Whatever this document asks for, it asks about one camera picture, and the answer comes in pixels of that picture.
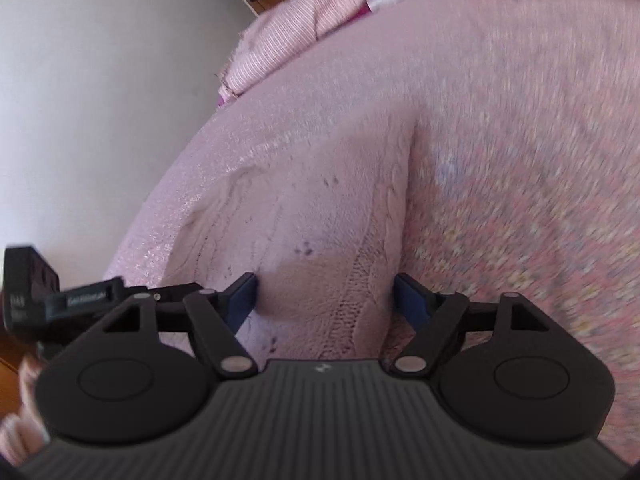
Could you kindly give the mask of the pink floral bed sheet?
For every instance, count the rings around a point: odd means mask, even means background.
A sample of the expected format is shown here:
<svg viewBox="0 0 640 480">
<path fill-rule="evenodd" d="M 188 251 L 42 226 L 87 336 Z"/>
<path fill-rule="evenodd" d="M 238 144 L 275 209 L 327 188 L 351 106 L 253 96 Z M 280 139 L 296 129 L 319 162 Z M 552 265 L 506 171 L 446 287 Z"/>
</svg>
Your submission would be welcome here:
<svg viewBox="0 0 640 480">
<path fill-rule="evenodd" d="M 612 370 L 605 443 L 639 456 L 639 0 L 408 0 L 334 32 L 217 112 L 108 274 L 165 284 L 178 232 L 233 171 L 376 110 L 416 113 L 397 272 L 522 292 Z"/>
</svg>

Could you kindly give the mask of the pink checked duvet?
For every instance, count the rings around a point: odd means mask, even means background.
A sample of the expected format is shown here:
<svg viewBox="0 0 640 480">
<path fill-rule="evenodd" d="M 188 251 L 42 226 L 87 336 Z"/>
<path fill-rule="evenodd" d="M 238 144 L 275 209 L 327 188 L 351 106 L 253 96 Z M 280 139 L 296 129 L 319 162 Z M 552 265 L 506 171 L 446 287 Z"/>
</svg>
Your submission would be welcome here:
<svg viewBox="0 0 640 480">
<path fill-rule="evenodd" d="M 369 7 L 370 0 L 286 0 L 242 32 L 220 75 L 223 107 Z"/>
</svg>

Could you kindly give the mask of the pink knitted sweater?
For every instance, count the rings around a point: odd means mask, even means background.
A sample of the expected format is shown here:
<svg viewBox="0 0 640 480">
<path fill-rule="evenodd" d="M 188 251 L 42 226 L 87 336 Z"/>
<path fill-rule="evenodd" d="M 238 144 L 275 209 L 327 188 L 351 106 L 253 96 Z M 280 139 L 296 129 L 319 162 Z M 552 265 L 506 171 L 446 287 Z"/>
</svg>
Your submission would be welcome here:
<svg viewBox="0 0 640 480">
<path fill-rule="evenodd" d="M 381 352 L 399 268 L 413 110 L 376 110 L 233 171 L 183 222 L 165 284 L 258 279 L 238 337 L 259 363 Z"/>
</svg>

